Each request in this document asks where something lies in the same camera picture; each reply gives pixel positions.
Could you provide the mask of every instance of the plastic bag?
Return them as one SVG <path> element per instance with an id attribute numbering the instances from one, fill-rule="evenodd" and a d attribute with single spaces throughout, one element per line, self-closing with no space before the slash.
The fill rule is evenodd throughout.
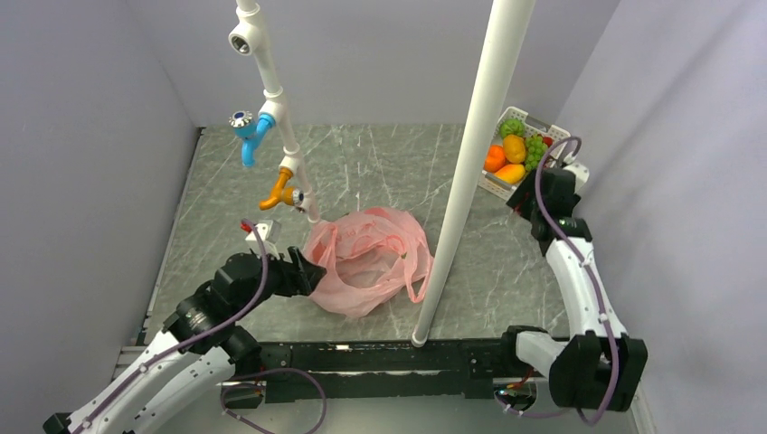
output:
<path id="1" fill-rule="evenodd" d="M 371 208 L 314 226 L 304 256 L 327 269 L 309 296 L 329 312 L 367 315 L 407 287 L 413 303 L 426 295 L 434 261 L 426 234 L 409 212 Z M 413 282 L 427 278 L 418 294 Z"/>

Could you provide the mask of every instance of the white basket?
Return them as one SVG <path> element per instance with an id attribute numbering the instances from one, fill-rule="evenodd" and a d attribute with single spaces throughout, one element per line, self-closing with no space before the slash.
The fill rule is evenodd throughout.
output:
<path id="1" fill-rule="evenodd" d="M 504 111 L 503 115 L 501 115 L 500 119 L 498 120 L 498 124 L 496 125 L 496 134 L 493 137 L 493 145 L 503 144 L 503 139 L 501 139 L 499 129 L 501 128 L 501 124 L 503 124 L 504 121 L 508 119 L 519 119 L 525 124 L 525 138 L 530 137 L 533 134 L 540 134 L 543 137 L 551 137 L 554 142 L 557 142 L 570 136 L 569 132 L 559 128 L 556 125 L 547 125 L 535 118 L 530 117 L 527 115 L 527 112 L 522 109 L 509 107 L 506 109 L 506 111 Z M 552 156 L 554 158 L 558 157 L 564 147 L 566 146 L 560 146 L 559 149 L 554 151 Z M 479 178 L 478 185 L 491 192 L 492 194 L 500 197 L 504 200 L 504 202 L 506 202 L 508 201 L 508 198 L 511 197 L 511 194 L 516 190 L 518 183 L 506 183 L 495 175 L 483 170 L 482 176 Z"/>

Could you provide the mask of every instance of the white pipe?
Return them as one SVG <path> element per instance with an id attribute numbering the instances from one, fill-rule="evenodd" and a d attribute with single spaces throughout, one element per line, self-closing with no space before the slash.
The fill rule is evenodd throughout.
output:
<path id="1" fill-rule="evenodd" d="M 448 208 L 437 243 L 437 254 L 431 267 L 418 324 L 412 332 L 411 341 L 415 346 L 426 344 L 429 336 L 431 320 L 440 303 L 460 235 L 469 216 L 474 191 L 477 189 L 490 141 L 495 134 L 497 118 L 508 93 L 533 6 L 535 0 L 495 0 L 490 10 L 488 31 L 479 58 Z"/>
<path id="2" fill-rule="evenodd" d="M 273 110 L 274 112 L 270 113 L 270 115 L 277 121 L 279 135 L 282 137 L 283 151 L 285 156 L 298 163 L 298 169 L 294 172 L 294 176 L 304 192 L 304 202 L 301 204 L 301 208 L 307 210 L 309 222 L 319 222 L 317 200 L 307 177 L 306 163 L 301 152 L 301 146 L 298 145 L 296 135 L 293 132 L 293 126 L 290 124 L 288 104 L 277 78 L 274 60 L 271 57 L 271 43 L 263 13 L 260 11 L 260 6 L 255 0 L 237 0 L 237 16 L 240 18 L 240 23 L 229 35 L 230 44 L 240 54 L 253 54 L 253 57 L 256 58 L 256 65 L 258 65 L 261 81 L 263 81 L 264 85 L 264 96 L 273 107 L 279 107 L 279 110 Z M 238 47 L 235 46 L 232 40 L 233 36 L 247 42 L 249 49 L 247 51 L 238 50 Z"/>

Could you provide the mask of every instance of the blue faucet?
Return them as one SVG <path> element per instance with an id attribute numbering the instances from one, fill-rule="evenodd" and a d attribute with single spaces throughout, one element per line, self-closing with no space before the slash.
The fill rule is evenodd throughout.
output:
<path id="1" fill-rule="evenodd" d="M 229 118 L 229 125 L 234 128 L 234 134 L 242 139 L 242 165 L 253 167 L 256 164 L 253 154 L 275 124 L 274 118 L 266 113 L 259 116 L 258 122 L 253 122 L 250 111 L 238 111 Z"/>

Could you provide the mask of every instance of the gray marble tabletop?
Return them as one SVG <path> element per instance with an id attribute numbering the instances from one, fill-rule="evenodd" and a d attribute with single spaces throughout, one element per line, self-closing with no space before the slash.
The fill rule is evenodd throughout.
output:
<path id="1" fill-rule="evenodd" d="M 407 210 L 426 231 L 433 254 L 460 147 L 462 125 L 298 126 L 320 212 L 333 221 L 374 206 Z M 262 212 L 282 158 L 270 134 L 253 168 L 242 166 L 240 142 L 229 127 L 209 127 L 192 173 L 147 335 L 175 305 L 213 276 L 233 253 L 247 250 L 240 219 L 282 224 L 279 247 L 302 247 L 310 224 L 280 205 Z M 368 316 L 331 314 L 304 297 L 272 297 L 240 322 L 261 341 L 410 339 L 421 305 L 405 290 Z M 481 188 L 471 205 L 430 338 L 499 337 L 510 325 L 568 333 L 562 296 L 530 236 L 530 224 Z"/>

